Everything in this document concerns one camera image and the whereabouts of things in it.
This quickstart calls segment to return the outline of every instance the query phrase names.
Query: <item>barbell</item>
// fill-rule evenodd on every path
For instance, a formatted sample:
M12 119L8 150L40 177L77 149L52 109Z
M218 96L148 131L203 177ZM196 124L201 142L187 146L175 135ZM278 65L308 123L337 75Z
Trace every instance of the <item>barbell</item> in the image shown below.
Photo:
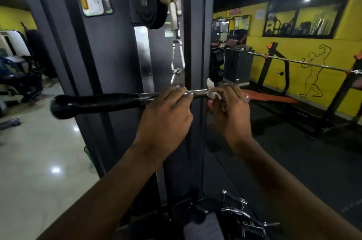
M341 69L341 68L337 68L337 67L331 67L331 66L326 66L326 65L312 64L312 63L309 63L309 62L298 61L298 60L290 60L290 59L280 58L280 57L275 57L275 56L270 56L270 55L266 55L266 54L262 54L262 53L254 53L254 52L251 52L251 51L248 51L248 53L249 53L249 54L252 54L252 55L256 55L256 56L262 56L262 57L264 57L264 58L273 58L273 59L282 60L282 61L287 61L287 62L292 62L292 63L305 64L305 65L314 66L314 67L319 67L319 68L324 68L324 69L329 69L329 70L343 71L343 72L345 72L345 73L354 73L354 74L360 74L360 75L362 75L362 70L345 70L345 69Z

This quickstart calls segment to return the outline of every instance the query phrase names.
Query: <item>weight stack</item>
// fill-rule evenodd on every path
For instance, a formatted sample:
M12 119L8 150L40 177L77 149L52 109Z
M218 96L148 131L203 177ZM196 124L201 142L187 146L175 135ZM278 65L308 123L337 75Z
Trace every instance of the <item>weight stack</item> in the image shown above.
M248 51L254 52L254 50L225 50L225 80L238 84L249 82L254 56Z

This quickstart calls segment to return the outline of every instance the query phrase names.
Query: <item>bodybuilder wall drawing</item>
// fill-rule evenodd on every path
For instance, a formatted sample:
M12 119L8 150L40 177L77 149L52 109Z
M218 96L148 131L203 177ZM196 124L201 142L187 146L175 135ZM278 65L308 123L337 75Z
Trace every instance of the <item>bodybuilder wall drawing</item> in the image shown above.
M319 46L319 49L322 50L321 53L316 54L315 52L310 52L308 54L308 59L306 60L305 58L302 58L302 61L312 64L325 65L325 60L332 52L332 48L325 44L322 44ZM299 94L299 96L306 98L307 95L311 91L313 91L312 97L322 97L323 92L318 87L317 82L319 73L322 71L323 68L313 67L306 64L302 64L301 67L304 69L309 69L310 74L305 80L304 92L302 94Z

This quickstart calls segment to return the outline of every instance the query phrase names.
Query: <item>white cloth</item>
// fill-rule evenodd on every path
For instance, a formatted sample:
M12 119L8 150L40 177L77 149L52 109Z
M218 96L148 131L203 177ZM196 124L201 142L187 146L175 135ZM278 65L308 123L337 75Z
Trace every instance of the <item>white cloth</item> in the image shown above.
M206 84L207 87L209 88L209 90L207 91L207 96L209 96L210 99L214 100L216 97L219 98L219 100L221 100L221 95L218 94L217 92L211 91L212 88L215 87L214 83L210 80L210 78L208 78L206 80Z

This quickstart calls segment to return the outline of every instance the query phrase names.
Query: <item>tiled floor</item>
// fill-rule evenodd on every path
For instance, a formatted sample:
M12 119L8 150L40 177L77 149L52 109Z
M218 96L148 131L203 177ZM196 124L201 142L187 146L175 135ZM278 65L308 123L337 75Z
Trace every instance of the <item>tiled floor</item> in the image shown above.
M60 84L44 94L61 94ZM21 125L0 131L0 240L35 239L99 179L74 119L49 112L52 96L7 116Z

